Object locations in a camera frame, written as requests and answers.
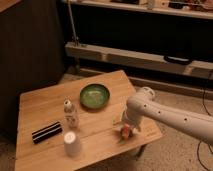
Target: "white cup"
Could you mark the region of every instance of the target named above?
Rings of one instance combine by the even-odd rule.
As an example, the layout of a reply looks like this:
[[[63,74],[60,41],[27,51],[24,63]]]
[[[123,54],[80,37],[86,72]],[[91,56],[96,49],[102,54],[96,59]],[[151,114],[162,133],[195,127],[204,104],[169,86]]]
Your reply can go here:
[[[73,131],[64,135],[64,149],[68,156],[76,156],[81,150],[81,142]]]

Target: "floor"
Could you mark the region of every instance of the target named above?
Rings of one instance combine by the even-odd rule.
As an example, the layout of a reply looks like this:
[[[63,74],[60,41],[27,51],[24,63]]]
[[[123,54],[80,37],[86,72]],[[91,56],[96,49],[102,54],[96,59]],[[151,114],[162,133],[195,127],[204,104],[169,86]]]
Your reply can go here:
[[[80,76],[65,74],[60,83],[81,79]],[[206,114],[202,99],[180,94],[155,90],[156,101],[197,113]],[[213,101],[206,100],[208,110],[213,114]],[[148,144],[139,160],[134,155],[138,149],[101,161],[80,171],[202,171],[197,160],[198,140],[178,132],[168,126],[157,123],[163,138]],[[200,146],[200,158],[210,170],[213,170],[213,155],[206,144]],[[0,136],[0,171],[13,171],[15,146]]]

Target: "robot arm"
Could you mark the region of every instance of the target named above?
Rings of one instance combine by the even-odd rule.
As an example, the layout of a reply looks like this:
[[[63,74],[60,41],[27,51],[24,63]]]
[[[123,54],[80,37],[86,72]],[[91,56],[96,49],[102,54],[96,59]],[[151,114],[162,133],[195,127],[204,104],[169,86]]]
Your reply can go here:
[[[161,105],[154,98],[151,88],[141,88],[127,100],[123,121],[137,127],[146,116],[213,145],[213,117]]]

